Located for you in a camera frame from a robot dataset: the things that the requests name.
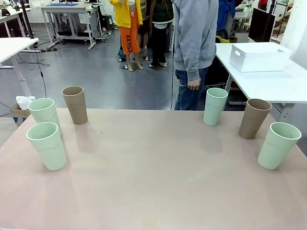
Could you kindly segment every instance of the white plastic box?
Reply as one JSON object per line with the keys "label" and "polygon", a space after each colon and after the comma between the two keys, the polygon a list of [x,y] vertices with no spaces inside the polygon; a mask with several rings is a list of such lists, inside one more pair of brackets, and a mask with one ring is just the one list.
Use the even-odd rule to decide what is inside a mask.
{"label": "white plastic box", "polygon": [[232,45],[230,63],[240,72],[283,71],[292,51],[274,42]]}

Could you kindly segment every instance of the hoodie sleeve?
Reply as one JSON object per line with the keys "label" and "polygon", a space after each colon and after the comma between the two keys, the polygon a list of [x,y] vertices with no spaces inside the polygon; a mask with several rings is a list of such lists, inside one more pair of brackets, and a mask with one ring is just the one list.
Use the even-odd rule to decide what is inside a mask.
{"label": "hoodie sleeve", "polygon": [[207,0],[183,0],[180,5],[179,45],[188,80],[199,77],[198,59],[208,7]]}
{"label": "hoodie sleeve", "polygon": [[113,5],[116,6],[118,4],[118,0],[109,0],[109,2]]}

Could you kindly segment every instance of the hand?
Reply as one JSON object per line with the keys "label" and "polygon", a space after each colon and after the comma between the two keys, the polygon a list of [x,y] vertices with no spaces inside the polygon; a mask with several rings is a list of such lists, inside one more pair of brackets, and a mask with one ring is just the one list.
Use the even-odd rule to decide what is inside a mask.
{"label": "hand", "polygon": [[197,78],[195,80],[188,80],[188,89],[190,90],[198,90],[200,88],[201,78]]}

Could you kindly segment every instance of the cup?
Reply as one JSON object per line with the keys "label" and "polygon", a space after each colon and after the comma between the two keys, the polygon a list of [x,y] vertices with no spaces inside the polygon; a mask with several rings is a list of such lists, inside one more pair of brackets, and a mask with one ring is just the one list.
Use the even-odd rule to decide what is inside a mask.
{"label": "cup", "polygon": [[215,126],[219,122],[222,110],[227,100],[228,92],[220,88],[207,90],[203,122],[208,126]]}
{"label": "cup", "polygon": [[271,109],[272,105],[264,100],[249,99],[245,107],[239,135],[245,139],[255,138]]}
{"label": "cup", "polygon": [[27,131],[26,136],[41,156],[47,169],[55,171],[66,165],[66,155],[57,124],[52,122],[39,123],[32,126]]}
{"label": "cup", "polygon": [[82,125],[87,122],[84,89],[80,86],[70,86],[62,90],[62,94],[73,123]]}
{"label": "cup", "polygon": [[59,133],[62,136],[61,126],[54,101],[50,98],[41,98],[30,102],[28,109],[31,112],[36,123],[53,122],[59,127]]}
{"label": "cup", "polygon": [[290,124],[283,122],[271,124],[258,156],[258,163],[263,168],[276,169],[301,137],[298,128]]}

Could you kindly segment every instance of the floor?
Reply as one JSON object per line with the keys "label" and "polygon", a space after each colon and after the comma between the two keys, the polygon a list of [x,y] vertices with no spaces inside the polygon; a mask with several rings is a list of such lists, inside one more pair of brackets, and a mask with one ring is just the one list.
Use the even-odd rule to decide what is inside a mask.
{"label": "floor", "polygon": [[[49,45],[46,29],[42,24],[32,25],[35,37],[38,37],[38,49]],[[174,109],[178,81],[172,79],[171,54],[165,54],[168,66],[158,70],[150,69],[150,61],[143,61],[144,70],[129,72],[124,70],[124,64],[118,62],[119,31],[114,30],[107,43],[97,43],[92,50],[87,50],[83,41],[58,44],[57,51],[46,53],[19,53],[18,58],[24,78],[29,89],[36,98],[45,97],[43,80],[38,68],[39,62],[50,64],[41,66],[46,83],[47,97],[54,99],[56,107],[66,107],[61,95],[62,89],[67,86],[79,85],[84,88],[86,105],[88,108],[106,109]],[[16,104],[15,97],[24,92],[12,69],[1,69],[0,102],[11,107]],[[199,105],[199,110],[204,109],[205,93]],[[242,110],[242,107],[230,107],[228,110]],[[9,108],[0,104],[0,116],[9,113]],[[16,129],[16,125],[9,120],[0,118],[0,130],[5,134],[0,136],[0,146]],[[301,150],[307,154],[307,138],[299,142]]]}

